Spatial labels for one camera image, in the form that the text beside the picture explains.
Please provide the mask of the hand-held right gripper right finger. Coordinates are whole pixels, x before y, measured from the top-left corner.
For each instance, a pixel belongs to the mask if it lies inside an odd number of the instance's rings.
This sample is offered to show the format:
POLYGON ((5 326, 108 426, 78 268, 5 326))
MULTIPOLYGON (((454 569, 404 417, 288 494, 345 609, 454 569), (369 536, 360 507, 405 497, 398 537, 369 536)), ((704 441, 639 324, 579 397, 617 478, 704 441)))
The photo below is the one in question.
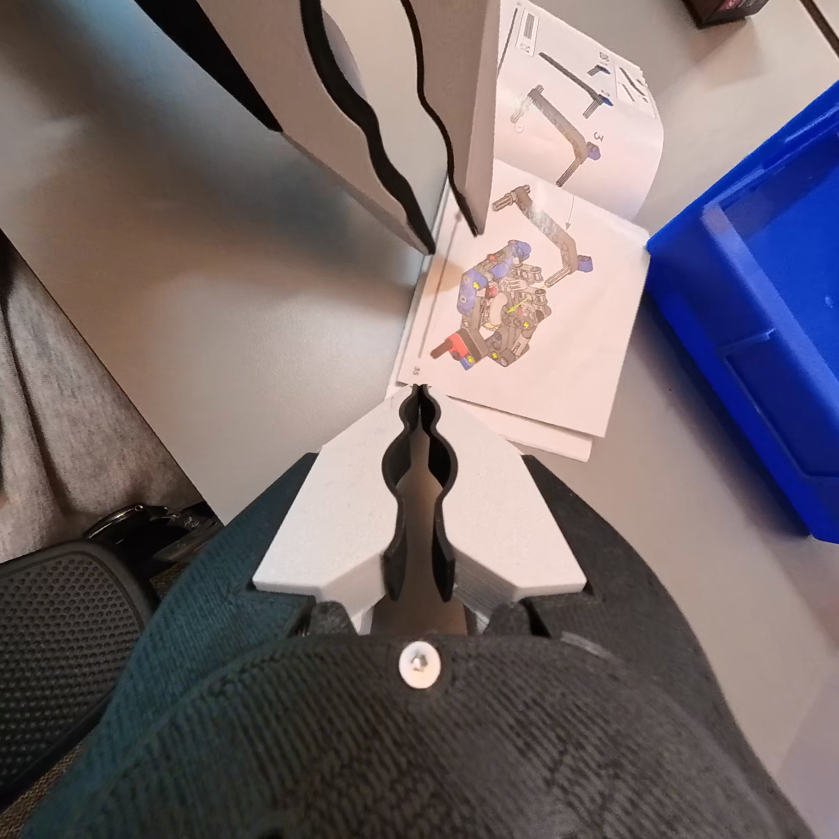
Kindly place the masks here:
POLYGON ((423 388, 435 499, 432 567, 444 600, 579 593, 586 576, 519 451, 423 388))

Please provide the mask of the blue storage bin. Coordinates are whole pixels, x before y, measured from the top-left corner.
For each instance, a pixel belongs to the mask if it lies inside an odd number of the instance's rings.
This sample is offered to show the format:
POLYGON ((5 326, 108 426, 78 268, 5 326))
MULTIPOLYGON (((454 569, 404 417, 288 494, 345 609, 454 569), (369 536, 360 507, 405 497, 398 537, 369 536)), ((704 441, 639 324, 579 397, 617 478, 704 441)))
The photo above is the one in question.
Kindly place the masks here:
POLYGON ((838 540, 838 85, 648 241, 649 297, 796 522, 838 540))

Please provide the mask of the instruction manual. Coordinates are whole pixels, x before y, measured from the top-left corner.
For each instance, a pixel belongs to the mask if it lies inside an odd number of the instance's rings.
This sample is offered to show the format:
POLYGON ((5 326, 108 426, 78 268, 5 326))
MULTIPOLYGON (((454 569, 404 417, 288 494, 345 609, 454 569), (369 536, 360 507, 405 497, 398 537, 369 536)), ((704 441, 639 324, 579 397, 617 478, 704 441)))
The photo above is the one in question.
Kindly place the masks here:
POLYGON ((387 396, 435 386, 512 443, 587 461, 648 271, 634 224, 664 126, 644 72, 531 2, 501 2, 484 233, 451 189, 387 396))

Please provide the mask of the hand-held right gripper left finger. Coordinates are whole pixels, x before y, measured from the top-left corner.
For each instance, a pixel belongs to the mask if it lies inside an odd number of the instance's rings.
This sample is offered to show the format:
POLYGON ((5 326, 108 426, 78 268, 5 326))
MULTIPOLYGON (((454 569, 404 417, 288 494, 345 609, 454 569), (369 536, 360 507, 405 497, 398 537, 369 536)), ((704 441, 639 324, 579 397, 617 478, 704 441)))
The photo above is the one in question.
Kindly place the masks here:
POLYGON ((259 591, 316 600, 397 600, 407 564, 399 483, 419 420, 404 387, 325 444, 257 568, 259 591))

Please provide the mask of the black toy set box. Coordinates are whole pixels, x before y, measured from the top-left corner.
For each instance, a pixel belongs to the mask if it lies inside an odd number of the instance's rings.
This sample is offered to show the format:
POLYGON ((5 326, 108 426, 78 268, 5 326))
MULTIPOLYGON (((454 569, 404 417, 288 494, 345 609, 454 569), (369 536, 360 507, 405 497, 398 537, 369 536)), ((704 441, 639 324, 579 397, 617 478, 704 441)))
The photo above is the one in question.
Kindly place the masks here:
POLYGON ((747 19, 757 14, 767 3, 768 1, 682 1, 699 29, 747 19))

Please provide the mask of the black office chair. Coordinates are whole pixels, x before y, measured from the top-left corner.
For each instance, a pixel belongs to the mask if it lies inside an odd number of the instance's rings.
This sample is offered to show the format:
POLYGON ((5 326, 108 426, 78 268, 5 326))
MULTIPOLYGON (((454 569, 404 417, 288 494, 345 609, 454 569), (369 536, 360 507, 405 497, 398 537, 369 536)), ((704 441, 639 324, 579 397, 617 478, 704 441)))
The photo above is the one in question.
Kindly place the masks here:
POLYGON ((200 502, 118 509, 70 540, 2 563, 1 806, 97 725, 161 596, 222 528, 200 502))

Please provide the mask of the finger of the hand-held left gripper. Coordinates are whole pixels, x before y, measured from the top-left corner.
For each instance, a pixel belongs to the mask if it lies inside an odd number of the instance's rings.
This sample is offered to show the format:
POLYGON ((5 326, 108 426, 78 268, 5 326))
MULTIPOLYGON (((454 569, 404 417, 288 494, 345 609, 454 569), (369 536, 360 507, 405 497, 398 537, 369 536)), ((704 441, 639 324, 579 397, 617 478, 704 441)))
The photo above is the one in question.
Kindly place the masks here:
POLYGON ((498 74, 499 1, 403 1, 419 102, 446 148, 446 177, 474 236, 490 204, 498 74))
POLYGON ((372 107, 340 69, 320 2, 199 2, 284 137, 424 255, 435 241, 372 107))

